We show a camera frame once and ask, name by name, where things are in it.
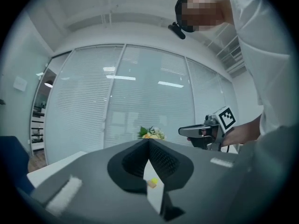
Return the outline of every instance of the white paper sign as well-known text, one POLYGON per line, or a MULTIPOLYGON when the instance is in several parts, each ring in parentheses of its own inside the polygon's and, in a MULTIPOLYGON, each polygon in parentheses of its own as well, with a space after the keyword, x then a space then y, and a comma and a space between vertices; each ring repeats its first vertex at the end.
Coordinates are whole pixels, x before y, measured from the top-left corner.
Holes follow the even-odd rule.
POLYGON ((21 77, 16 77, 14 80, 14 88, 25 91, 27 86, 27 81, 22 79, 21 77))

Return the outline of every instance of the flower bouquet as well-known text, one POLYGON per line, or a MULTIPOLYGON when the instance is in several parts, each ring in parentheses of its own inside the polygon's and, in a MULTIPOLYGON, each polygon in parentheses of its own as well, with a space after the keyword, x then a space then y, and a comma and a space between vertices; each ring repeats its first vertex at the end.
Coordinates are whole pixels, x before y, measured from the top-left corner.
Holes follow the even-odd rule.
POLYGON ((151 128, 147 129, 141 126, 137 138, 165 140, 166 136, 159 128, 153 128, 152 126, 151 128))

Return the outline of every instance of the person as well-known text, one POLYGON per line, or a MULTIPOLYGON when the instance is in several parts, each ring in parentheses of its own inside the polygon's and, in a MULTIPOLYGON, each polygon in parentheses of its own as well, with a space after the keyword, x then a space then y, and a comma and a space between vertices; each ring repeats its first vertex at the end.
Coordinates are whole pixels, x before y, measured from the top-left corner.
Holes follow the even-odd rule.
POLYGON ((296 56, 283 22, 267 0, 178 0, 175 12, 178 25, 187 32, 225 22, 235 26, 263 112, 228 132, 223 146, 256 140, 281 126, 297 123, 296 56))

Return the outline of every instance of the floor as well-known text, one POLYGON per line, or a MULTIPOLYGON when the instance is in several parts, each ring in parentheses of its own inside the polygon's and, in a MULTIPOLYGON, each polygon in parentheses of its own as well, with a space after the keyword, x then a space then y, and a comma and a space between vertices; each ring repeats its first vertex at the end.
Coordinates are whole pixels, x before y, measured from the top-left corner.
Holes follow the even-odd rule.
POLYGON ((35 152, 34 155, 29 159, 28 172, 31 173, 45 166, 47 166, 47 163, 44 151, 42 150, 35 152))

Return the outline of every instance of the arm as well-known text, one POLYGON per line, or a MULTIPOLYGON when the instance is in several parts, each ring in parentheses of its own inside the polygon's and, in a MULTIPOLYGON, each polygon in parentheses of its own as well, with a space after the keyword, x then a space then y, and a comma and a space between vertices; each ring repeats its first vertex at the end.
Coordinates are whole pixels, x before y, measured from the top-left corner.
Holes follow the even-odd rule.
POLYGON ((249 123, 231 129, 226 133, 222 146, 256 140, 260 136, 260 119, 261 115, 249 123))

